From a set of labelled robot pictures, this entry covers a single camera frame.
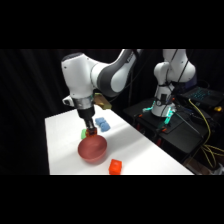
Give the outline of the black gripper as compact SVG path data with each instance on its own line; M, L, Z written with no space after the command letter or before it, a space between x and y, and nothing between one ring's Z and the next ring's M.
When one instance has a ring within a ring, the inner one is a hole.
M93 116L95 115L95 110L93 107L90 107L88 109L83 109L78 111L79 117L82 118L86 124L86 136L90 136L90 129L93 129L93 135L98 134L98 129L96 126L94 126L93 123Z

